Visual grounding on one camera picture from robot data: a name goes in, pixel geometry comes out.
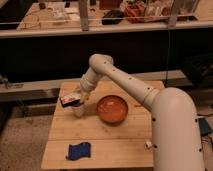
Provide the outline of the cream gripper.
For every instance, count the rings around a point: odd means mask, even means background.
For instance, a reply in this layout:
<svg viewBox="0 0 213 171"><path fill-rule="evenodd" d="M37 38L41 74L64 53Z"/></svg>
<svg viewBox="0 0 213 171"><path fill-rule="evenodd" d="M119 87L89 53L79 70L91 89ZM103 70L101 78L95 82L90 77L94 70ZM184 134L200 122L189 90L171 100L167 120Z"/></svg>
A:
<svg viewBox="0 0 213 171"><path fill-rule="evenodd" d="M90 93L82 90L80 86L75 88L75 92L80 95L81 103L85 103L90 97Z"/></svg>

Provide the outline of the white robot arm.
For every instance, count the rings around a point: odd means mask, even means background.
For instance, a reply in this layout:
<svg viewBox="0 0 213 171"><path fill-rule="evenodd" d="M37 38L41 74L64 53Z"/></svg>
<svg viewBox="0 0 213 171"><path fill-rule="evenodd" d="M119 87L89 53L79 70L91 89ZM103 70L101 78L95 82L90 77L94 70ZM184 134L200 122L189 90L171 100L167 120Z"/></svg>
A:
<svg viewBox="0 0 213 171"><path fill-rule="evenodd" d="M113 58L103 54L89 58L80 90L90 93L103 76L151 112L154 171L205 171L197 110L186 92L154 88L116 68Z"/></svg>

